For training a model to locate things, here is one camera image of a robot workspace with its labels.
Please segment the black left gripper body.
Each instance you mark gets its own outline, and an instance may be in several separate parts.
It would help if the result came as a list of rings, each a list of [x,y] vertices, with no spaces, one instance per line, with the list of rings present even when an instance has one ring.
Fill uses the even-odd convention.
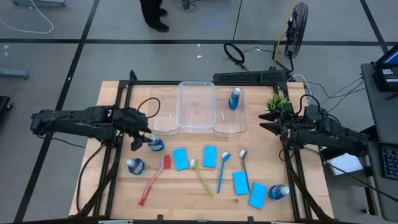
[[[142,132],[139,131],[139,121],[144,119],[148,120],[148,117],[135,108],[116,108],[113,111],[112,127],[130,137],[139,138]]]

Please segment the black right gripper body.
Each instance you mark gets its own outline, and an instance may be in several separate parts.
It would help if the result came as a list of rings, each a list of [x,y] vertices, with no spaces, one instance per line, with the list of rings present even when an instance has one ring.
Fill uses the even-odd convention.
[[[302,128],[305,123],[306,117],[300,116],[294,110],[280,110],[279,111],[279,123],[280,123],[280,138],[289,138],[290,131],[298,131]]]

